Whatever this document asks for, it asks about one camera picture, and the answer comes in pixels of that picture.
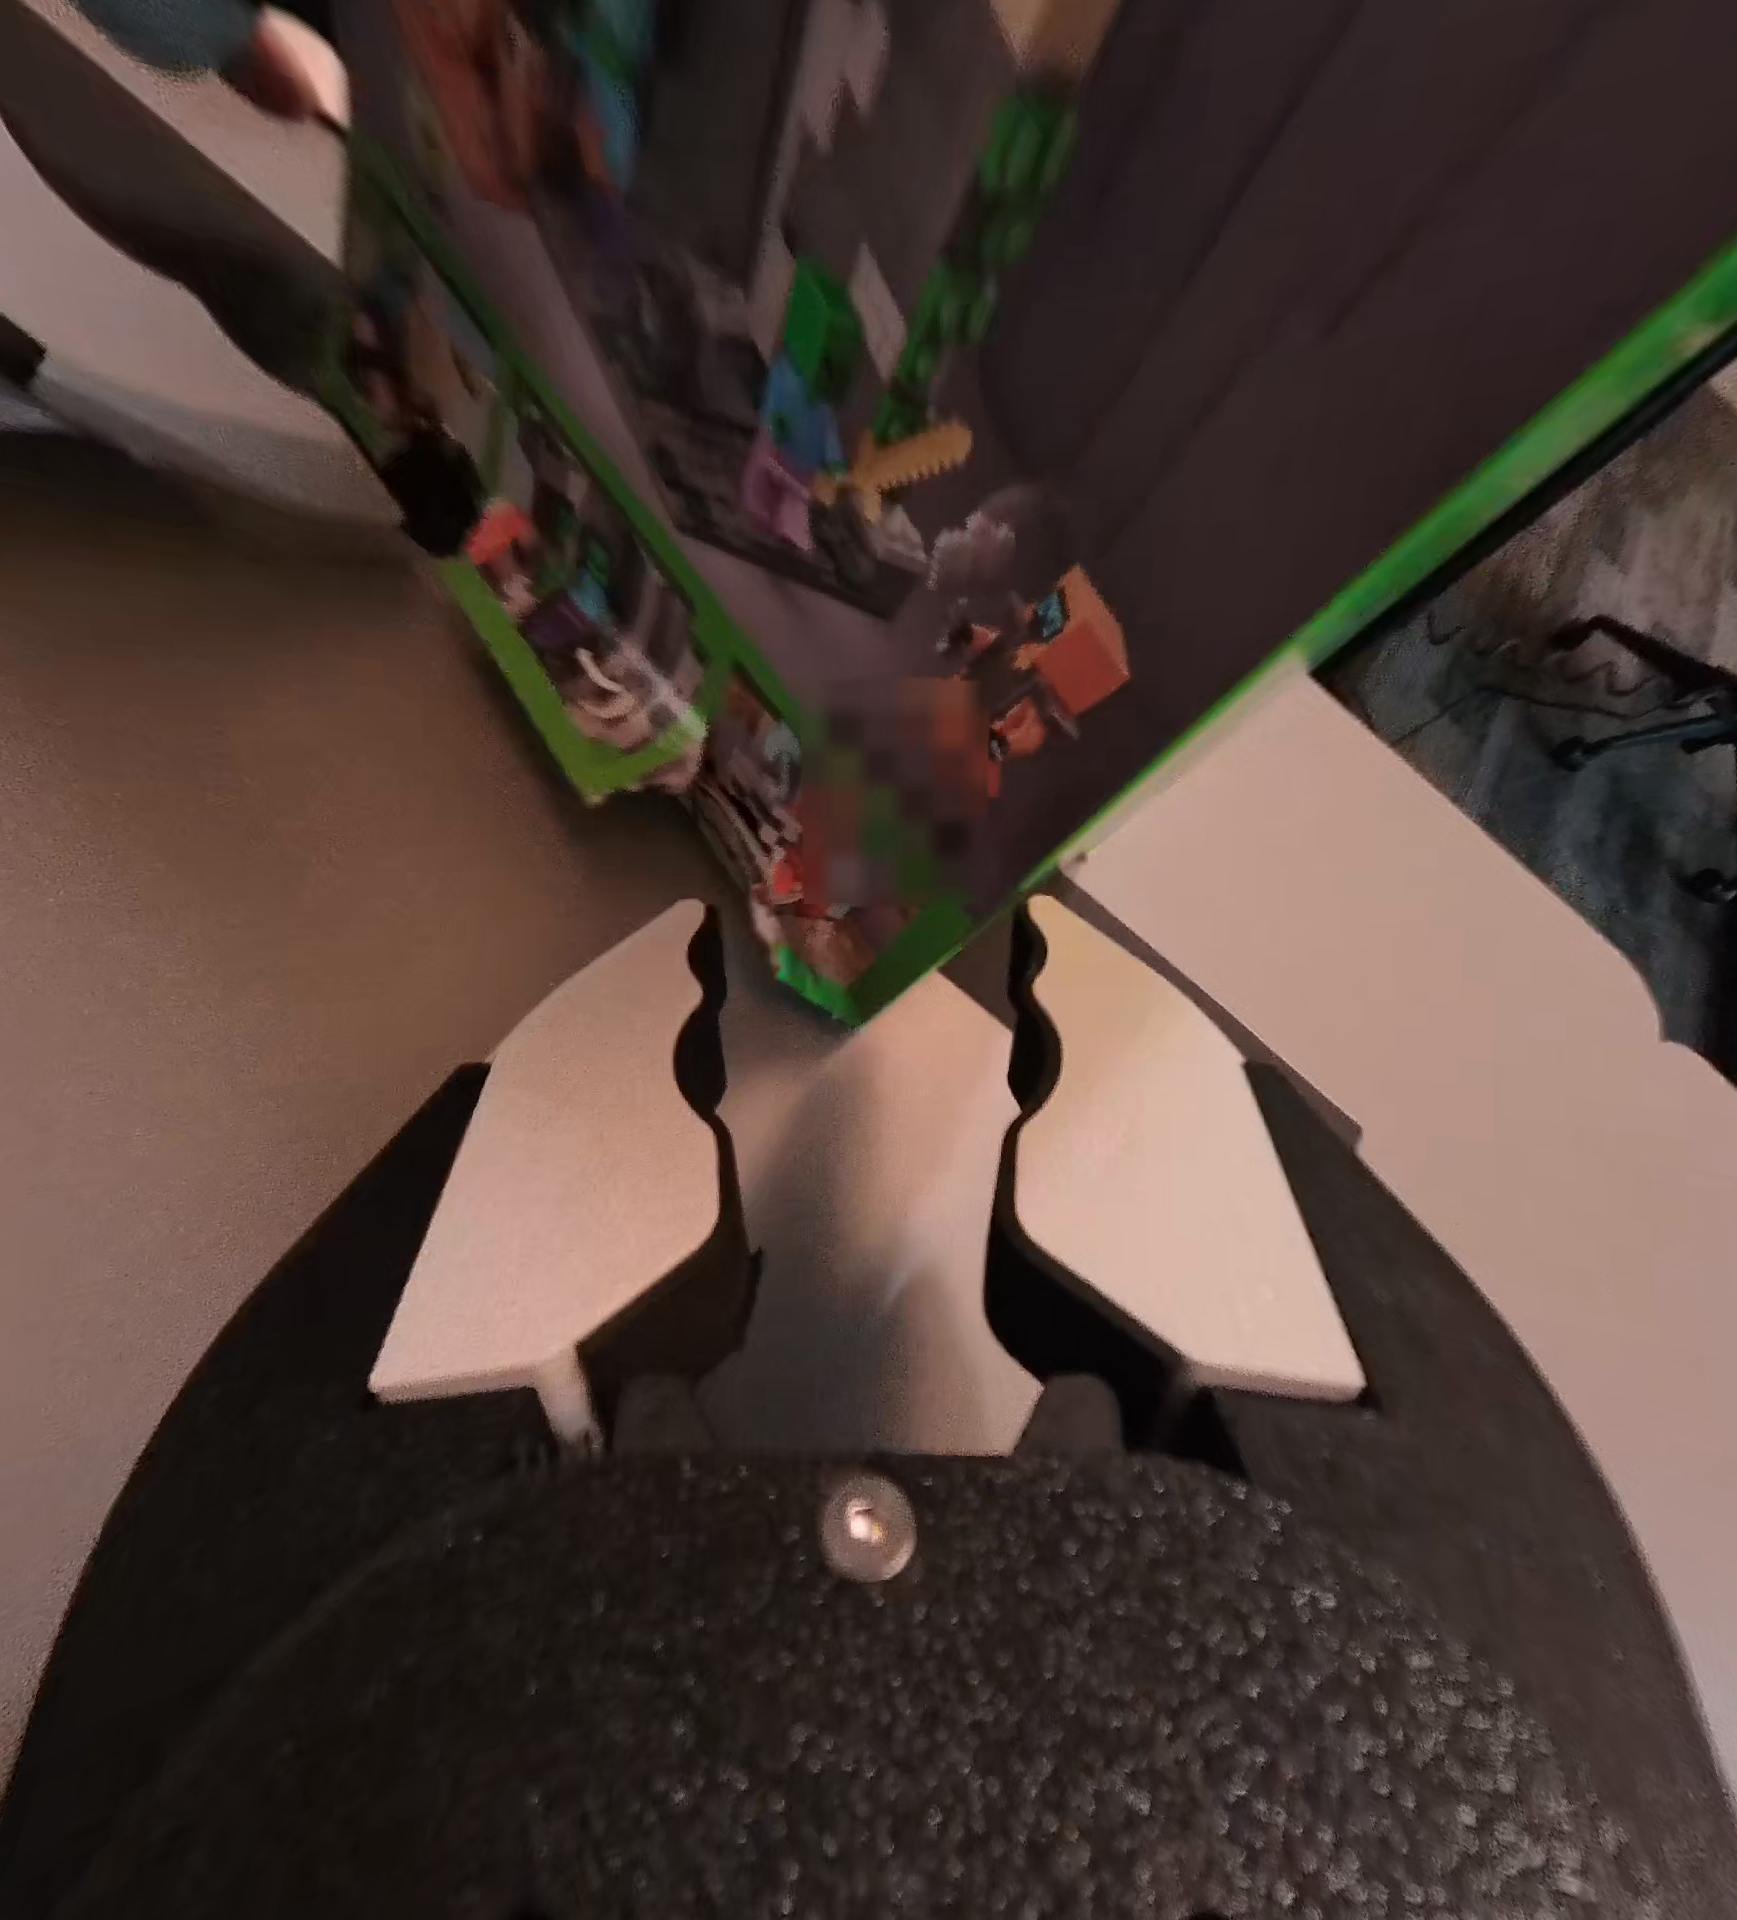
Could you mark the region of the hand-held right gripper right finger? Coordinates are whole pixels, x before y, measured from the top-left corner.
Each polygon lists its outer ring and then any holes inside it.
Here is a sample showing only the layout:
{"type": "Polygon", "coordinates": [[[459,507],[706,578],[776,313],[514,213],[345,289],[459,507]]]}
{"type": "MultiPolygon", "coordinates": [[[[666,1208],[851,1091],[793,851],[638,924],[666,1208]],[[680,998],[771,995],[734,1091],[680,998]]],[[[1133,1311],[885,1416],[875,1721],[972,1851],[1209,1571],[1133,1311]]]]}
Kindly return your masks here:
{"type": "Polygon", "coordinates": [[[1038,1377],[1354,1404],[1364,1370],[1240,1043],[1167,974],[1038,893],[1010,946],[1016,1040],[989,1325],[1038,1377]]]}

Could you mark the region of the black tripod stand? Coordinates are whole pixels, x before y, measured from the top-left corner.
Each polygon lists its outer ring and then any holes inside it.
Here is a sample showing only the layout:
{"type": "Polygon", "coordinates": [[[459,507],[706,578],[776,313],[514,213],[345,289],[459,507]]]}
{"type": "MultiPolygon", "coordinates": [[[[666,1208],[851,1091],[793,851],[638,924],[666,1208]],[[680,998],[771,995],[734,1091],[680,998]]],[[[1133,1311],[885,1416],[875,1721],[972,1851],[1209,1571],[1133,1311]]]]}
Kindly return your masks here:
{"type": "Polygon", "coordinates": [[[1663,699],[1607,717],[1560,693],[1488,697],[1488,736],[1449,799],[1646,979],[1671,1040],[1737,1088],[1737,669],[1592,614],[1550,658],[1604,642],[1663,699]]]}

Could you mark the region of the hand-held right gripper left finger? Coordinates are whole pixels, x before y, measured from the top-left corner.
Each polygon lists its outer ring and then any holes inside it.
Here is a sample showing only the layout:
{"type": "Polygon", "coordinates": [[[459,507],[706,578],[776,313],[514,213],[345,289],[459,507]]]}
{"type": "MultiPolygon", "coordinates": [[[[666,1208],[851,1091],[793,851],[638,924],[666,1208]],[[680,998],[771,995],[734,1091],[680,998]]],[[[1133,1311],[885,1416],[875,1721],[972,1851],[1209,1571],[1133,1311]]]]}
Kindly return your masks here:
{"type": "Polygon", "coordinates": [[[487,1060],[369,1373],[381,1404],[531,1392],[565,1453],[696,1453],[741,1350],[718,913],[683,900],[556,986],[487,1060]]]}

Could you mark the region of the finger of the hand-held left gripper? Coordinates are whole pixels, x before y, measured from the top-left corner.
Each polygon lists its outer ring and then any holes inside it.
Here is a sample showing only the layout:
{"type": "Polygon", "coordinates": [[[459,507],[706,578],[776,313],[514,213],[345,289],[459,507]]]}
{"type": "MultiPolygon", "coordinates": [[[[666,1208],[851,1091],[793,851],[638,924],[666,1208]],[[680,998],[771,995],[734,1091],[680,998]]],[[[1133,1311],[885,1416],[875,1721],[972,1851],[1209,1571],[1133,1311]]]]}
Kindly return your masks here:
{"type": "Polygon", "coordinates": [[[349,87],[325,31],[0,31],[0,394],[223,497],[445,558],[467,454],[332,410],[349,87]]]}

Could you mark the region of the green lego box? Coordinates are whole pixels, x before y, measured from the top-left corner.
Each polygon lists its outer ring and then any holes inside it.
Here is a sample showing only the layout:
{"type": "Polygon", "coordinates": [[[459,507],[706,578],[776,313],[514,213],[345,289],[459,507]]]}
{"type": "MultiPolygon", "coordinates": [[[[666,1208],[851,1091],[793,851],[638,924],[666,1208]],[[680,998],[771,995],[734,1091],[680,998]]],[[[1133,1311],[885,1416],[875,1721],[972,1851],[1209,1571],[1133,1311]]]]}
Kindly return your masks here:
{"type": "Polygon", "coordinates": [[[1737,338],[1737,4],[339,4],[326,394],[864,1023],[1737,338]]]}

